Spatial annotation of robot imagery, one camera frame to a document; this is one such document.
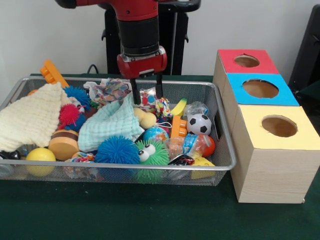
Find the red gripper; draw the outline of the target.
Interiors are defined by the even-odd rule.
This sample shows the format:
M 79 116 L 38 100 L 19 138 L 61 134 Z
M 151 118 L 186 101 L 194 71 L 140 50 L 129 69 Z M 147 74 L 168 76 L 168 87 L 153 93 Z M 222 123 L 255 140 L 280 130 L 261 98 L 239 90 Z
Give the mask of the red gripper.
M 130 79 L 132 88 L 133 101 L 135 105 L 141 104 L 140 91 L 138 90 L 136 78 L 146 74 L 156 74 L 156 97 L 163 97 L 163 74 L 162 72 L 167 67 L 167 54 L 153 54 L 147 57 L 128 57 L 124 54 L 117 56 L 117 65 L 121 75 L 125 79 Z

